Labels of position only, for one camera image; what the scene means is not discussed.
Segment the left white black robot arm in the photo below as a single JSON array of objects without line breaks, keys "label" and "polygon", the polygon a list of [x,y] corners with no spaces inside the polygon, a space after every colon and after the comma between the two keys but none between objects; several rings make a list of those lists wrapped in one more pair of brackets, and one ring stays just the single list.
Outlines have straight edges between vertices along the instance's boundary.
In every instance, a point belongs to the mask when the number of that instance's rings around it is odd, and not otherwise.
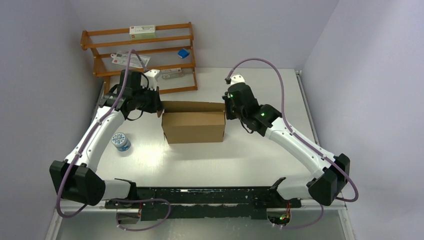
[{"label": "left white black robot arm", "polygon": [[129,180],[103,180],[97,174],[100,159],[117,129],[130,112],[156,114],[163,109],[157,84],[161,72],[121,71],[120,82],[100,100],[89,129],[69,155],[49,168],[59,199],[90,206],[102,200],[118,199],[126,208],[139,200],[136,184]]}]

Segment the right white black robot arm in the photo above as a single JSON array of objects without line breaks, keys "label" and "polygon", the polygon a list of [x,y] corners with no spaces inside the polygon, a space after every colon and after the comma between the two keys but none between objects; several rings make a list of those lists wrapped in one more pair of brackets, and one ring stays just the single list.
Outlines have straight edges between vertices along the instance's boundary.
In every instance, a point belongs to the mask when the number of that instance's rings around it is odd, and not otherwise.
[{"label": "right white black robot arm", "polygon": [[282,207],[291,199],[313,199],[330,206],[348,183],[350,159],[320,148],[283,119],[269,104],[259,104],[247,84],[231,85],[222,97],[229,120],[239,119],[250,131],[277,143],[302,163],[310,175],[287,177],[270,193],[270,202]]}]

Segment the brown cardboard box sheet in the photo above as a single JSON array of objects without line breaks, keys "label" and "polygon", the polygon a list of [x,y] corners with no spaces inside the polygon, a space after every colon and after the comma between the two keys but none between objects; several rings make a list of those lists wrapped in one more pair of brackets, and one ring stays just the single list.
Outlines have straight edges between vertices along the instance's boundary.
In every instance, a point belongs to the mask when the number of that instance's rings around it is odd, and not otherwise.
[{"label": "brown cardboard box sheet", "polygon": [[168,144],[224,141],[225,104],[204,101],[163,101],[161,127]]}]

